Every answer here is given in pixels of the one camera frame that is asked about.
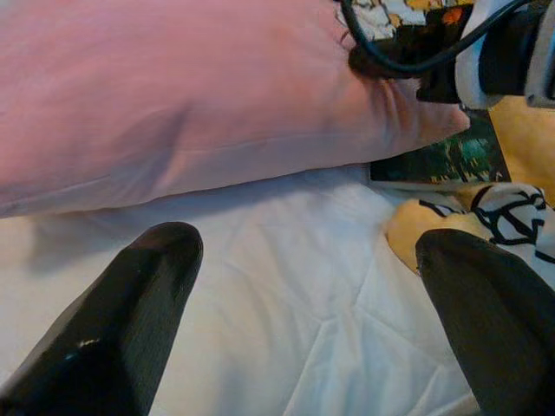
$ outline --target wrinkled sheet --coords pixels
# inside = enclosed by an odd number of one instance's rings
[[[472,413],[421,280],[383,234],[402,200],[356,172],[0,221],[0,381],[118,250],[186,221],[205,259],[152,415]]]

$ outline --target black cable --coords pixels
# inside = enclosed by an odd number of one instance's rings
[[[461,38],[457,43],[450,46],[449,48],[438,52],[431,58],[414,64],[404,64],[392,61],[386,55],[384,55],[381,50],[371,41],[366,38],[364,32],[358,20],[356,18],[355,10],[353,9],[352,0],[341,0],[341,11],[349,27],[349,31],[356,43],[364,49],[364,51],[375,60],[376,63],[388,68],[400,75],[408,76],[418,76],[425,72],[430,71],[440,65],[444,65],[456,58],[456,56],[471,46],[473,43],[478,41],[486,32],[491,29],[494,25],[498,24],[503,20],[504,17],[513,13],[516,9],[522,7],[524,4],[530,3],[532,0],[514,0],[497,10],[491,16],[489,16],[483,23],[481,23],[476,29],[470,32],[468,35]]]

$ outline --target black and white fabric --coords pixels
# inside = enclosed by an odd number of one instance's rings
[[[490,243],[523,258],[555,287],[555,211],[541,189],[519,184],[485,186],[466,210],[423,200],[420,205],[443,218],[454,213],[475,216],[487,230]]]

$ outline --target white bedsheet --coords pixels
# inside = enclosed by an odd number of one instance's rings
[[[118,250],[180,220],[206,253],[153,415],[475,411],[419,277],[383,236],[395,201],[352,172],[0,221],[0,380]]]

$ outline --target pink pillow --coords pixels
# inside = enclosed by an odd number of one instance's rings
[[[405,152],[467,126],[363,81],[331,0],[17,0],[0,217],[133,205]]]

